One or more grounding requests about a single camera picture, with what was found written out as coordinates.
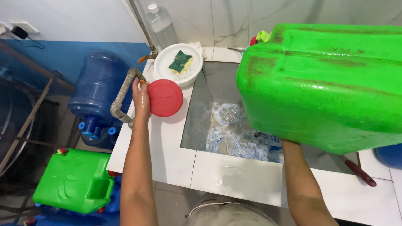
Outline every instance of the green jerry can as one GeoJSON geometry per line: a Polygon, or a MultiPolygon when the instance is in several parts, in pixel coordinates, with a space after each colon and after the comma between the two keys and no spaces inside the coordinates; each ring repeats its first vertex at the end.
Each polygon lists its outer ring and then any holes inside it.
{"type": "Polygon", "coordinates": [[[236,84],[249,124],[335,154],[402,143],[402,27],[278,24],[236,84]]]}
{"type": "Polygon", "coordinates": [[[106,170],[109,158],[108,153],[59,149],[50,158],[32,200],[83,214],[101,209],[110,202],[115,184],[106,170]]]}

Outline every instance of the blue wall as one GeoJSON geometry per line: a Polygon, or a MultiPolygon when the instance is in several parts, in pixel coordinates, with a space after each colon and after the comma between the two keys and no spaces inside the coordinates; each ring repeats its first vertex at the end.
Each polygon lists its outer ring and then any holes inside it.
{"type": "MultiPolygon", "coordinates": [[[[27,47],[40,46],[31,40],[2,39],[6,44],[21,52],[26,57],[36,61],[50,72],[62,73],[71,83],[75,83],[80,75],[85,56],[93,51],[106,51],[119,56],[130,67],[144,70],[145,63],[138,64],[138,59],[150,53],[145,43],[122,42],[81,42],[81,41],[39,41],[45,48],[27,47]]],[[[37,88],[43,88],[48,79],[33,72],[19,61],[0,52],[0,66],[4,66],[17,76],[37,88]]]]}

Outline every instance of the stainless steel sink basin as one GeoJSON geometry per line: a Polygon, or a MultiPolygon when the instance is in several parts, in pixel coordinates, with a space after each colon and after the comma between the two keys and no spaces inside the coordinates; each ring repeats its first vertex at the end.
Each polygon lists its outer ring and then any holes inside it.
{"type": "MultiPolygon", "coordinates": [[[[238,66],[237,63],[204,62],[202,73],[194,83],[181,147],[205,151],[214,102],[242,106],[235,82],[238,66]]],[[[339,156],[305,144],[302,148],[310,168],[353,174],[339,156]]],[[[357,153],[346,157],[358,164],[357,153]]]]}

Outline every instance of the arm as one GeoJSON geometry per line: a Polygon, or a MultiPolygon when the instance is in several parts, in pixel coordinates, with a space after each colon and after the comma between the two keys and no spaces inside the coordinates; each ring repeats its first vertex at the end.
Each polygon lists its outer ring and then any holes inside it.
{"type": "Polygon", "coordinates": [[[120,194],[120,225],[157,226],[148,121],[151,116],[148,84],[133,82],[135,118],[124,162],[120,194]]]}
{"type": "Polygon", "coordinates": [[[320,187],[304,159],[299,143],[282,139],[287,201],[298,226],[337,226],[324,203],[320,187]]]}

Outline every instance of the white bottle cap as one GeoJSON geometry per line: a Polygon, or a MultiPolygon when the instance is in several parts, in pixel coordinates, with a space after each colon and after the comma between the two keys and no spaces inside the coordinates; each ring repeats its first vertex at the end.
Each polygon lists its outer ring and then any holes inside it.
{"type": "Polygon", "coordinates": [[[159,11],[158,4],[156,4],[156,2],[152,2],[152,3],[148,6],[148,9],[150,10],[150,12],[151,12],[152,14],[155,14],[155,13],[157,13],[157,12],[159,11]]]}

